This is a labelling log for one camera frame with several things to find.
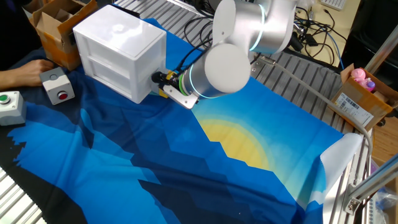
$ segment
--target person's hand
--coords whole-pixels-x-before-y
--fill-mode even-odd
[[[39,75],[53,69],[54,64],[47,60],[34,60],[22,67],[14,69],[14,87],[19,86],[41,86]]]

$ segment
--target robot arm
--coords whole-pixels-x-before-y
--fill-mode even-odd
[[[294,0],[223,0],[213,21],[213,45],[163,90],[192,109],[197,100],[235,93],[250,78],[249,51],[274,54],[292,35]]]

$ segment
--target green button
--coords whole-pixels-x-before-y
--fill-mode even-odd
[[[1,95],[0,96],[0,101],[6,101],[8,99],[7,95]]]
[[[10,97],[7,95],[0,96],[0,104],[7,104],[10,102]]]

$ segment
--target blue cloth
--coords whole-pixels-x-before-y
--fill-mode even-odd
[[[167,68],[190,49],[168,32]],[[325,187],[319,155],[342,135],[254,79],[189,111],[154,95],[137,105],[78,71],[68,74],[76,97],[57,106],[41,88],[21,90],[26,125],[7,139],[24,145],[17,165],[62,189],[88,223],[322,222],[322,205],[309,198]],[[266,116],[258,119],[260,113]],[[203,130],[209,120],[243,127],[245,138],[262,145],[270,170],[228,156]],[[294,182],[304,187],[292,196],[286,184]]]

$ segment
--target white paper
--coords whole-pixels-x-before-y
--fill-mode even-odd
[[[363,126],[366,126],[373,119],[373,115],[371,113],[364,110],[344,93],[341,93],[335,105],[339,106],[343,111],[349,113]]]

